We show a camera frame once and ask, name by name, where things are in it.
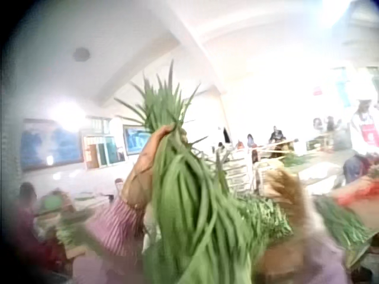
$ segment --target ceiling fixture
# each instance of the ceiling fixture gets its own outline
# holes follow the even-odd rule
[[[88,49],[84,47],[78,47],[72,56],[76,62],[85,62],[90,58],[91,55]]]

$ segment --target white ceiling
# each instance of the white ceiling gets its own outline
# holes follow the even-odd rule
[[[281,46],[331,50],[341,59],[378,56],[378,11],[355,2],[346,23],[326,31],[318,26],[321,0],[49,1],[34,7],[15,36],[17,90],[103,104],[142,70],[165,74],[173,58],[186,88],[202,81],[223,92]],[[89,49],[87,62],[73,60],[77,47]]]
[[[147,9],[124,0],[49,1],[34,7],[17,37],[17,80],[28,93],[95,96],[166,29]],[[75,62],[77,47],[91,53]]]

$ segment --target red apron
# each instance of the red apron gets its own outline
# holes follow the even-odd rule
[[[379,134],[375,124],[361,125],[362,136],[365,142],[371,146],[379,147]]]

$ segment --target wall picture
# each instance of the wall picture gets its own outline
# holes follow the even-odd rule
[[[143,128],[124,125],[126,153],[128,155],[141,153],[150,136],[150,133]]]
[[[50,120],[24,120],[20,150],[23,171],[83,161],[80,133]]]

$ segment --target pink striped sleeve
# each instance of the pink striped sleeve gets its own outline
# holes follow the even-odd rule
[[[86,229],[112,254],[126,256],[128,243],[143,236],[144,210],[130,208],[117,198],[102,214],[86,223]]]

